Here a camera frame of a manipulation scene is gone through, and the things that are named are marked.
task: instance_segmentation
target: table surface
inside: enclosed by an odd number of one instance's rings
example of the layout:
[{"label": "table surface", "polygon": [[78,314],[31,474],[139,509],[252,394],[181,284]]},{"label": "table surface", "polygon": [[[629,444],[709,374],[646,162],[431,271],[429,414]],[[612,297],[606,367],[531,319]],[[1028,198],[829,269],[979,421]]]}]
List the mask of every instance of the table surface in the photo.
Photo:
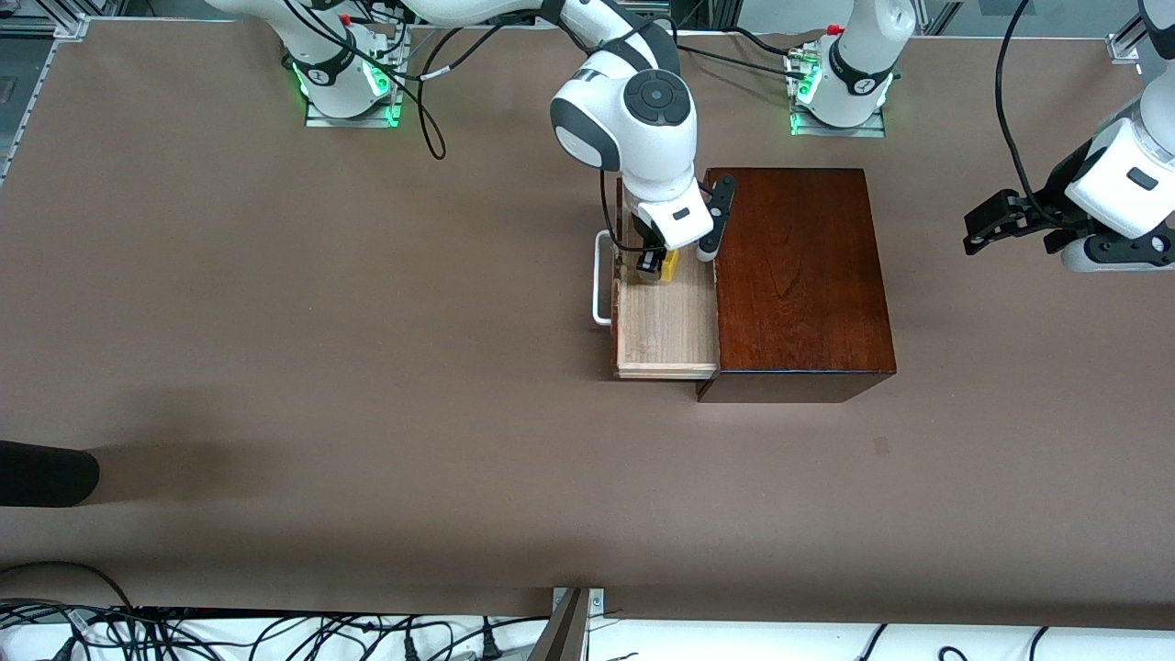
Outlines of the table surface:
[{"label": "table surface", "polygon": [[[1170,279],[964,255],[1014,184],[998,46],[914,40],[884,140],[791,136],[778,79],[686,56],[700,170],[865,169],[899,366],[841,406],[706,406],[611,379],[559,33],[429,83],[435,162],[411,109],[301,127],[263,25],[95,22],[0,189],[0,438],[100,448],[106,485],[0,513],[0,559],[145,603],[540,612],[593,584],[630,615],[1170,626]],[[1006,77],[1036,181],[1140,87],[1081,40],[1018,42]],[[35,587],[109,599],[74,579]]]}]

